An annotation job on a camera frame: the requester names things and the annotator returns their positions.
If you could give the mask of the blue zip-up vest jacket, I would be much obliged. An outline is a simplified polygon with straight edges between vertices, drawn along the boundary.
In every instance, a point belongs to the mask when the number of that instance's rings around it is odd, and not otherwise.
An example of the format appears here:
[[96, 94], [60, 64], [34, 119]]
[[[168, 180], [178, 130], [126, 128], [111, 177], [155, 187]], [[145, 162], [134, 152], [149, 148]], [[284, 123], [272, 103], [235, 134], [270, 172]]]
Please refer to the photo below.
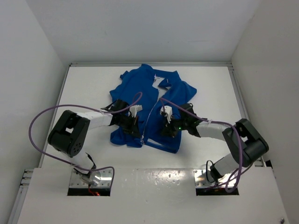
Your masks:
[[142, 110], [138, 112], [141, 136], [135, 138], [125, 134], [120, 127], [110, 134], [111, 143], [129, 147], [147, 145], [168, 153], [177, 153], [182, 134], [178, 133], [175, 137], [161, 135], [164, 124], [160, 110], [163, 106], [168, 106], [167, 101], [177, 105], [188, 103], [196, 95], [196, 88], [181, 80], [177, 71], [156, 70], [147, 64], [125, 71], [120, 78], [121, 84], [110, 91], [112, 100], [121, 99], [131, 104], [136, 93], [142, 93], [138, 101], [142, 106]]

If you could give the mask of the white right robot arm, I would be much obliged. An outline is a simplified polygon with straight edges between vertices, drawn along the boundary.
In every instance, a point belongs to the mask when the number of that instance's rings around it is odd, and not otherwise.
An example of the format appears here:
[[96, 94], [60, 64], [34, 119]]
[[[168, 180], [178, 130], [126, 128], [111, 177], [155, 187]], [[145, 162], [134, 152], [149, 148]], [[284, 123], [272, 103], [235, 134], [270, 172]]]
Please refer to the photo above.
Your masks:
[[268, 143], [247, 119], [241, 119], [231, 126], [220, 121], [199, 118], [192, 104], [177, 107], [179, 118], [174, 118], [171, 105], [163, 105], [160, 114], [164, 119], [162, 135], [176, 137], [186, 130], [199, 138], [212, 138], [226, 142], [229, 154], [212, 164], [206, 171], [206, 180], [218, 181], [232, 171], [247, 168], [269, 151]]

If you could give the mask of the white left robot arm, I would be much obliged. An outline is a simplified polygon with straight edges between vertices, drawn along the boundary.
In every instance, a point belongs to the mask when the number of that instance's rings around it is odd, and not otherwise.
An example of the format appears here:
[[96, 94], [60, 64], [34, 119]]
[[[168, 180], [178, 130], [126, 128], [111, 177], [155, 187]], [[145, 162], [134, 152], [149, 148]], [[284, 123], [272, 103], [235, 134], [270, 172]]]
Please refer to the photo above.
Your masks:
[[139, 138], [137, 113], [141, 105], [128, 106], [120, 99], [99, 111], [72, 112], [66, 110], [55, 124], [48, 136], [48, 144], [70, 158], [74, 170], [89, 179], [91, 170], [96, 169], [92, 157], [83, 150], [87, 132], [103, 126], [119, 126], [125, 134]]

